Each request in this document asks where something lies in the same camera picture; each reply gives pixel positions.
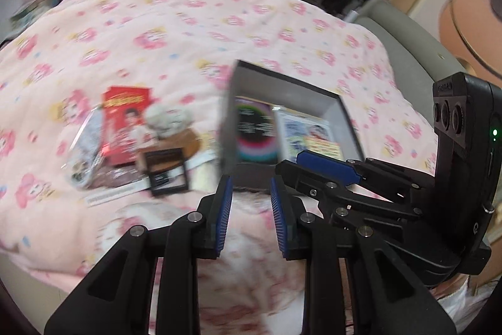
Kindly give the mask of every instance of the blue gripper pad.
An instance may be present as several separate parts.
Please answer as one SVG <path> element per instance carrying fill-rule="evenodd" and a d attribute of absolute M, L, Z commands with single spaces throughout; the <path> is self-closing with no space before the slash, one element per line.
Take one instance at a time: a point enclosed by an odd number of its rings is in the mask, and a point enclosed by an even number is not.
<path fill-rule="evenodd" d="M 359 184 L 361 175 L 347 162 L 337 160 L 311 151 L 302 151 L 296 157 L 296 163 L 312 172 L 332 178 L 343 183 L 344 186 Z"/>

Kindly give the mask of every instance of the white plush toy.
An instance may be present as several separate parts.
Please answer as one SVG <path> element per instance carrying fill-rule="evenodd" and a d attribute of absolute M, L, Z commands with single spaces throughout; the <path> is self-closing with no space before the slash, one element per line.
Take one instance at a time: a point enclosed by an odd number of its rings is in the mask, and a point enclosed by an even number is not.
<path fill-rule="evenodd" d="M 181 107 L 167 109 L 162 104 L 152 104 L 143 113 L 147 125 L 159 138 L 167 138 L 188 128 L 192 122 L 190 112 Z"/>

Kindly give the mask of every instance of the bed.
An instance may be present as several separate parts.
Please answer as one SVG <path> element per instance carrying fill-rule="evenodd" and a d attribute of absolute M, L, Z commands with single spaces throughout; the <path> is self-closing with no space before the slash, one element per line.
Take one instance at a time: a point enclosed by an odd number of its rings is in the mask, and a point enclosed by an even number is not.
<path fill-rule="evenodd" d="M 154 229 L 195 209 L 215 188 L 215 163 L 192 171 L 189 193 L 93 207 L 61 167 L 111 85 L 151 87 L 217 140 L 237 59 L 336 92 L 365 156 L 433 173 L 432 82 L 463 68 L 435 41 L 413 48 L 420 26 L 389 7 L 374 0 L 350 24 L 298 0 L 64 0 L 0 51 L 2 252 L 69 292 L 132 225 Z M 222 257 L 201 263 L 199 277 L 204 333 L 299 329 L 303 264 L 282 259 L 269 197 L 235 194 Z"/>

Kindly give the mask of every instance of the white and pink plush blanket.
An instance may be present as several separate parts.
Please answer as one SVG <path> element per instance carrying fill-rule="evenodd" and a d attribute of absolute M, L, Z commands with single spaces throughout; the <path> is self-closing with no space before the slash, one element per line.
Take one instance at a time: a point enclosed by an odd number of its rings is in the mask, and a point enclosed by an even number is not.
<path fill-rule="evenodd" d="M 195 208 L 200 192 L 88 208 L 61 166 L 112 85 L 151 87 L 155 99 L 186 105 L 211 138 L 236 59 L 340 94 L 366 156 L 433 172 L 435 134 L 363 27 L 298 0 L 64 0 L 0 52 L 3 251 L 70 291 L 130 226 L 170 224 Z M 201 263 L 199 275 L 202 325 L 216 332 L 275 332 L 274 314 L 303 287 L 302 265 L 280 256 L 269 199 L 243 194 L 234 195 L 222 258 Z"/>

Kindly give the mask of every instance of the camera lens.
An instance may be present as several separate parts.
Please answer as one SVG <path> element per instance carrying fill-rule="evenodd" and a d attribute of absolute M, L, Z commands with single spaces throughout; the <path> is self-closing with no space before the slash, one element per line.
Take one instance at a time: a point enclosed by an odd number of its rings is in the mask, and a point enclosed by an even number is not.
<path fill-rule="evenodd" d="M 439 104 L 434 104 L 434 122 L 439 122 L 441 119 L 441 108 L 439 108 Z"/>
<path fill-rule="evenodd" d="M 450 126 L 450 107 L 447 101 L 445 101 L 441 107 L 441 122 L 443 123 L 444 129 L 448 129 Z"/>
<path fill-rule="evenodd" d="M 462 132 L 462 109 L 460 106 L 455 105 L 453 112 L 451 113 L 451 126 L 455 131 L 455 134 L 460 134 Z"/>

